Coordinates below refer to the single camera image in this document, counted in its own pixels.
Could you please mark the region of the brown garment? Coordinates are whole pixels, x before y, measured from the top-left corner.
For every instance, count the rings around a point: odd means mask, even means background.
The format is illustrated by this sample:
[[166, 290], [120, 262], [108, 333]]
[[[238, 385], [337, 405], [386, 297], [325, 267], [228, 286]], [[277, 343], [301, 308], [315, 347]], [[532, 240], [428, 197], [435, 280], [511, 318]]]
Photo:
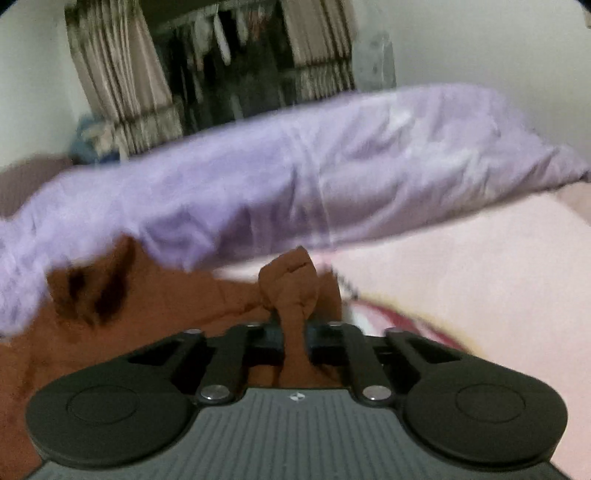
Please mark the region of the brown garment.
[[304, 323], [342, 318], [338, 281], [318, 272], [297, 247], [259, 271], [254, 283], [217, 279], [208, 271], [158, 265], [129, 238], [92, 263], [47, 276], [49, 297], [23, 333], [1, 343], [1, 476], [20, 479], [39, 464], [28, 439], [25, 407], [44, 385], [183, 330], [208, 336], [240, 323], [280, 320], [286, 360], [256, 367], [249, 385], [339, 387], [332, 367], [312, 366]]

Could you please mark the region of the dark window with hanging clothes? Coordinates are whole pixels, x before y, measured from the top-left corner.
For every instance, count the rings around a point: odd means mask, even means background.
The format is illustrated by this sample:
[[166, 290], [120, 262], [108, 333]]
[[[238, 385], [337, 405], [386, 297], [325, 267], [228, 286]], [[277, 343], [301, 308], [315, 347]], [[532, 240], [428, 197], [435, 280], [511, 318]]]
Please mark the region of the dark window with hanging clothes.
[[140, 4], [185, 134], [297, 104], [277, 1]]

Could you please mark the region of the blue and white clothes pile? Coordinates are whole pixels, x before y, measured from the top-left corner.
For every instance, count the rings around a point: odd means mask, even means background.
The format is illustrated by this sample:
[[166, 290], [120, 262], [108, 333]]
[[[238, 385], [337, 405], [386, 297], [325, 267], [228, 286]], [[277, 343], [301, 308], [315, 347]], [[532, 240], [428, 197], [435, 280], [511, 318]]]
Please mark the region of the blue and white clothes pile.
[[113, 123], [93, 115], [79, 119], [69, 156], [76, 164], [91, 166], [124, 163], [129, 158], [122, 133]]

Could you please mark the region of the purple duvet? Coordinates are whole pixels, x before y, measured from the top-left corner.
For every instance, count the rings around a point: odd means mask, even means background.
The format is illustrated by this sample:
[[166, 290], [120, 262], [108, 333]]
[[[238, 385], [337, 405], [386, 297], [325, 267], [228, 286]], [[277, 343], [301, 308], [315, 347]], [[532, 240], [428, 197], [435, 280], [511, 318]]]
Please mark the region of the purple duvet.
[[76, 167], [1, 224], [1, 332], [31, 323], [49, 271], [121, 235], [197, 266], [394, 236], [588, 179], [499, 92], [432, 84], [349, 93]]

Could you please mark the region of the grey plastic bag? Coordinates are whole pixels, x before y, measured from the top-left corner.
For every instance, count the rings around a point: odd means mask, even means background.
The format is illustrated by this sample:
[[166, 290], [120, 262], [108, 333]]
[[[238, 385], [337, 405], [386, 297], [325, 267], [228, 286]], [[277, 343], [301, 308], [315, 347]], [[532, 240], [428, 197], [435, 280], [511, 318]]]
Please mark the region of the grey plastic bag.
[[352, 49], [353, 80], [362, 92], [394, 89], [394, 47], [386, 31], [363, 30]]

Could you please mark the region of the right beige curtain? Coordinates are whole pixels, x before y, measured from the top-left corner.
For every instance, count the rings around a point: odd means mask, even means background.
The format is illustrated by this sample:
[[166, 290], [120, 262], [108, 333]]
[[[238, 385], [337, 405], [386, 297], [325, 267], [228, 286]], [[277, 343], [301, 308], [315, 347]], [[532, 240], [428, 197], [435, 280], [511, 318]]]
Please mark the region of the right beige curtain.
[[356, 16], [344, 0], [295, 0], [280, 3], [294, 58], [297, 102], [329, 98], [353, 90], [353, 40]]

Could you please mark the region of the beige curtain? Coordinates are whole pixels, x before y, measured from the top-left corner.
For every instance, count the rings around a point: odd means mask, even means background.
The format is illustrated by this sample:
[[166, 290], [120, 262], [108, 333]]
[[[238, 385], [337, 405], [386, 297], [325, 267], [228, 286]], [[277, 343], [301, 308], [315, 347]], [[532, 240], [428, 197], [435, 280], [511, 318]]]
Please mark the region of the beige curtain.
[[93, 113], [128, 155], [183, 136], [179, 108], [137, 1], [77, 1], [64, 9], [70, 54]]
[[295, 0], [280, 3], [294, 58], [297, 102], [329, 98], [353, 90], [353, 40], [356, 16], [344, 0]]

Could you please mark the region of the pink cartoon blanket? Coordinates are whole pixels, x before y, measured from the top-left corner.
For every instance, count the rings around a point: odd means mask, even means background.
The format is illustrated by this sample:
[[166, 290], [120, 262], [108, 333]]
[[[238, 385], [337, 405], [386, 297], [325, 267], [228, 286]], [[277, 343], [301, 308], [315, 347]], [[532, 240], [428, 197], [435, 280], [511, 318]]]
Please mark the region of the pink cartoon blanket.
[[590, 187], [531, 194], [455, 221], [315, 251], [362, 298], [453, 334], [554, 387], [569, 411], [554, 461], [590, 475]]

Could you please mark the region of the left beige curtain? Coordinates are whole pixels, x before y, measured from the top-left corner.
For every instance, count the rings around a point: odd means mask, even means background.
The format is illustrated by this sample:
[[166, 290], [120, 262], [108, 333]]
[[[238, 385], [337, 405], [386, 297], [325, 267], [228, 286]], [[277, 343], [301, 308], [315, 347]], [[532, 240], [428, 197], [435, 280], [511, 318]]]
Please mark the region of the left beige curtain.
[[70, 54], [93, 113], [128, 155], [183, 136], [179, 108], [137, 1], [77, 1], [64, 9]]

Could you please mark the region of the mauve textured pillow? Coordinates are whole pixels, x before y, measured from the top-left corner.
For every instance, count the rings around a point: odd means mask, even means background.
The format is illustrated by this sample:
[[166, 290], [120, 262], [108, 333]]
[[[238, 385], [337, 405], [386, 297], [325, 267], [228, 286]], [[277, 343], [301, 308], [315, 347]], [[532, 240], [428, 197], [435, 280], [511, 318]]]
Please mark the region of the mauve textured pillow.
[[66, 156], [34, 156], [1, 170], [0, 211], [2, 218], [14, 215], [45, 183], [73, 167]]

